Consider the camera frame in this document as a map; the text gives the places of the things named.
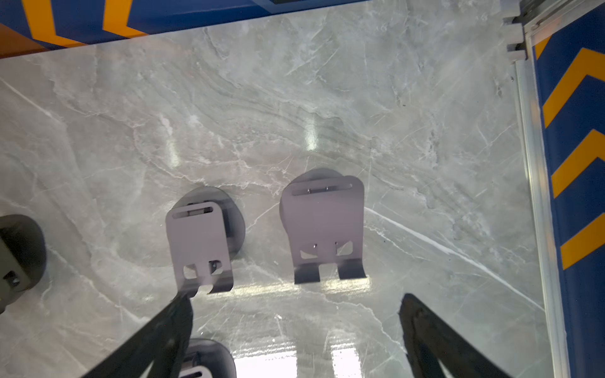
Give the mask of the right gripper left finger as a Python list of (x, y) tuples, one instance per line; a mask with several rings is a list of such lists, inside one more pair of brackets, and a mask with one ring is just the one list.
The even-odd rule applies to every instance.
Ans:
[(192, 334), (193, 310), (186, 294), (177, 295), (86, 377), (177, 377)]

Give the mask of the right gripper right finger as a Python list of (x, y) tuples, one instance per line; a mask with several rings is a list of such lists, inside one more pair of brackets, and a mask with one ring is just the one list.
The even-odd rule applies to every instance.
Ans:
[(507, 377), (458, 332), (411, 293), (399, 311), (406, 355), (415, 377)]

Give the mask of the purple-grey phone stand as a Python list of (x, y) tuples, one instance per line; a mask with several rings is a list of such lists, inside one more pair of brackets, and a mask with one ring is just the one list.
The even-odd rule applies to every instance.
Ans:
[(217, 187), (198, 187), (166, 214), (177, 290), (194, 296), (210, 285), (211, 294), (231, 291), (231, 260), (241, 250), (246, 225), (233, 199)]
[(179, 377), (236, 378), (236, 363), (223, 344), (209, 339), (190, 339)]
[(366, 278), (362, 264), (365, 187), (356, 176), (312, 169), (282, 192), (280, 219), (296, 284), (317, 283), (319, 267), (337, 266), (341, 280)]

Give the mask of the dark grey round phone stand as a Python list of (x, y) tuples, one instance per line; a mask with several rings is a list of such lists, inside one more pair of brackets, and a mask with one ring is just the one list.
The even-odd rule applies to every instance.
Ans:
[(39, 224), (23, 214), (1, 216), (1, 313), (41, 281), (46, 267)]

